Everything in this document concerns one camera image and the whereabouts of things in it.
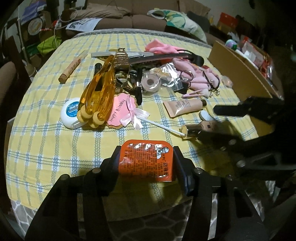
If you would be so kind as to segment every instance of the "pink sign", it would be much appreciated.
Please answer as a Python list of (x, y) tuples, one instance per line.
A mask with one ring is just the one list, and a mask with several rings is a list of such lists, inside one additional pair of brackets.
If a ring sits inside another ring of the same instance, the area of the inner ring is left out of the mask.
[(114, 96), (112, 110), (110, 112), (109, 119), (106, 121), (109, 128), (120, 129), (123, 125), (120, 120), (128, 114), (128, 107), (126, 105), (126, 99), (129, 95), (125, 93), (120, 93)]

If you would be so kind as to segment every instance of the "pink ribbon bow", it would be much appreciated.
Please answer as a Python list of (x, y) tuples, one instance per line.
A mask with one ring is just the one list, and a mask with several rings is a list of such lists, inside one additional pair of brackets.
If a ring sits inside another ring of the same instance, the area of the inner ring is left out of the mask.
[(130, 122), (132, 122), (135, 130), (139, 130), (139, 129), (143, 128), (143, 125), (141, 123), (141, 120), (139, 120), (137, 118), (137, 116), (140, 116), (140, 117), (146, 119), (149, 117), (150, 114), (145, 110), (141, 110), (141, 109), (133, 107), (133, 105), (132, 105), (133, 103), (134, 103), (134, 99), (131, 98), (131, 96), (129, 95), (126, 98), (126, 105), (128, 107), (128, 114), (120, 120), (120, 123), (124, 127), (126, 127)]

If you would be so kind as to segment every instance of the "yellow plaid tablecloth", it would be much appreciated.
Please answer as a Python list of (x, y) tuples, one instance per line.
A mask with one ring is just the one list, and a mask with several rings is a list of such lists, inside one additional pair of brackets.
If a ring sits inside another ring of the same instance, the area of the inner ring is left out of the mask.
[[(90, 53), (124, 47), (130, 51), (144, 51), (144, 47), (156, 38), (147, 34), (97, 34), (65, 41), (37, 73), (19, 107), (9, 141), (6, 180), (9, 197), (29, 208), (38, 208), (50, 188), (64, 173), (70, 176), (83, 175), (111, 156), (117, 145), (129, 139), (165, 140), (179, 146), (186, 158), (206, 171), (217, 170), (224, 175), (231, 171), (227, 154), (195, 141), (182, 140), (169, 132), (143, 123), (140, 131), (129, 124), (119, 130), (105, 127), (103, 131), (82, 129), (69, 130), (60, 121), (63, 104), (80, 97), (92, 79), (94, 65), (100, 60)], [(176, 38), (157, 38), (166, 44), (179, 46), (206, 59), (210, 48)], [(69, 63), (83, 50), (89, 54), (73, 72), (66, 84), (59, 84), (58, 77)], [(178, 130), (183, 124), (199, 123), (198, 113), (170, 119), (162, 102), (177, 100), (180, 94), (166, 89), (144, 97), (140, 108), (148, 111), (150, 120)], [(207, 100), (207, 109), (212, 112), (216, 104), (237, 104), (239, 99), (231, 89), (220, 87), (220, 95)], [(228, 118), (244, 139), (257, 137), (249, 117)], [(119, 178), (114, 191), (104, 198), (107, 219), (121, 220), (160, 212), (185, 201), (177, 182), (126, 183)]]

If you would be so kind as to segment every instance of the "white plastic stick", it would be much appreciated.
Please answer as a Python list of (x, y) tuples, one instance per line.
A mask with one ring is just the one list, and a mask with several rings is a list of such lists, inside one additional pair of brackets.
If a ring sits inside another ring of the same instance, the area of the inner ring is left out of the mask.
[(147, 120), (147, 119), (145, 119), (145, 118), (142, 118), (141, 116), (137, 116), (137, 118), (140, 119), (140, 120), (146, 121), (146, 122), (148, 122), (148, 123), (150, 123), (150, 124), (153, 124), (153, 125), (155, 125), (155, 126), (158, 126), (158, 127), (162, 128), (162, 129), (165, 129), (165, 130), (167, 130), (167, 131), (173, 132), (173, 133), (175, 133), (175, 134), (177, 134), (177, 135), (179, 135), (179, 136), (182, 136), (182, 137), (185, 136), (185, 134), (183, 134), (182, 132), (175, 131), (175, 130), (173, 130), (173, 129), (171, 129), (171, 128), (168, 128), (168, 127), (166, 127), (166, 126), (164, 126), (164, 125), (158, 124), (158, 123), (156, 123), (156, 122), (154, 122), (154, 121), (151, 121), (151, 120)]

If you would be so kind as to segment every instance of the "blue label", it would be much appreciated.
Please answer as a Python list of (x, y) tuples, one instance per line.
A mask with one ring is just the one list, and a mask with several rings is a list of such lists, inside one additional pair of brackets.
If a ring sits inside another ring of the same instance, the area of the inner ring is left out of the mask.
[(78, 101), (72, 102), (70, 105), (68, 105), (66, 109), (67, 116), (76, 117), (78, 112), (78, 105), (79, 105)]

